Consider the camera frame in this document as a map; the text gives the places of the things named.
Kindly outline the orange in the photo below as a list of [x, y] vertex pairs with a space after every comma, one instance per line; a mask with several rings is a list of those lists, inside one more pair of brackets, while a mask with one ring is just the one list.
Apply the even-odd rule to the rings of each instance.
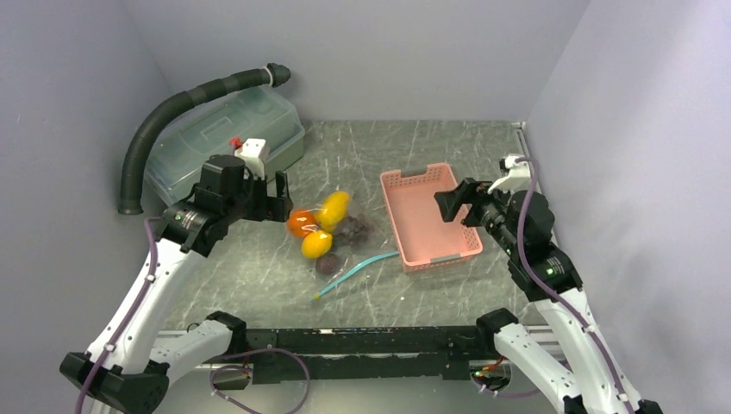
[[299, 239], [303, 239], [319, 229], [315, 215], [310, 210], [302, 209], [295, 209], [290, 213], [286, 228], [291, 235]]

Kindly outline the pink plastic basket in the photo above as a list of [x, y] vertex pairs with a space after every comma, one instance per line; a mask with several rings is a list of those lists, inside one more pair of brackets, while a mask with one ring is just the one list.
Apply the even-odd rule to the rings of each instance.
[[467, 207], [461, 207], [452, 222], [441, 218], [434, 195], [458, 185], [451, 165], [441, 162], [413, 170], [390, 170], [382, 172], [379, 179], [406, 273], [468, 261], [482, 253], [478, 231], [459, 222]]

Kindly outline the yellow mango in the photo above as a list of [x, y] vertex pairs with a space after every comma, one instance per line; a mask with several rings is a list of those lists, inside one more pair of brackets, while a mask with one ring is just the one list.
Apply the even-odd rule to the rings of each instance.
[[321, 208], [315, 213], [321, 229], [332, 232], [347, 216], [350, 201], [351, 196], [345, 191], [335, 191], [328, 195]]

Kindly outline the dark red grape bunch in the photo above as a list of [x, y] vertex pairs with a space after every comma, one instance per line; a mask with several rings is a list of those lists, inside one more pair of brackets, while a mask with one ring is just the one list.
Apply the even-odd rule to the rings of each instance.
[[333, 233], [334, 247], [358, 248], [369, 241], [372, 227], [363, 216], [346, 216]]

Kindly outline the clear zip top bag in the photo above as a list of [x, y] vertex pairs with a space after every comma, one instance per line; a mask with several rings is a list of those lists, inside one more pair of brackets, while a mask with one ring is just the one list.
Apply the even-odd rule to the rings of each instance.
[[347, 191], [334, 191], [311, 209], [294, 209], [285, 222], [300, 253], [324, 287], [317, 301], [371, 264], [400, 255], [389, 237]]

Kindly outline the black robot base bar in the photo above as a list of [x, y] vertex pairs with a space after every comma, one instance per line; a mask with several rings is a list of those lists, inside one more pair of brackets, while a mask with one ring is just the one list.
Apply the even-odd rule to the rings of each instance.
[[439, 377], [468, 380], [499, 353], [474, 325], [249, 329], [245, 341], [207, 362], [246, 363], [256, 385], [290, 380]]

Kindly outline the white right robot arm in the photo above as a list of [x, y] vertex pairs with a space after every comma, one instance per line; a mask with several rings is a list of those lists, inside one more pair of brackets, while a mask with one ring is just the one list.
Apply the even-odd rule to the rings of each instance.
[[543, 316], [566, 360], [551, 356], [506, 309], [476, 321], [475, 346], [486, 358], [506, 357], [532, 381], [558, 413], [660, 413], [624, 375], [597, 326], [583, 281], [552, 240], [554, 214], [533, 187], [513, 193], [487, 190], [489, 182], [464, 179], [434, 199], [449, 223], [459, 210], [468, 228], [483, 228], [509, 257], [509, 273]]

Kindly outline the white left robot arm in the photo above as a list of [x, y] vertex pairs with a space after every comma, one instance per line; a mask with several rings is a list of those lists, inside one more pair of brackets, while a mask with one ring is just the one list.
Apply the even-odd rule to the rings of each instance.
[[213, 155], [185, 198], [144, 222], [149, 253], [128, 294], [90, 346], [68, 353], [59, 367], [79, 389], [75, 412], [93, 398], [121, 413], [152, 413], [170, 385], [194, 367], [217, 356], [235, 362], [246, 354], [246, 323], [223, 311], [167, 345], [154, 343], [172, 300], [232, 224], [288, 220], [293, 202], [286, 172], [277, 171], [275, 183], [270, 195], [252, 161]]

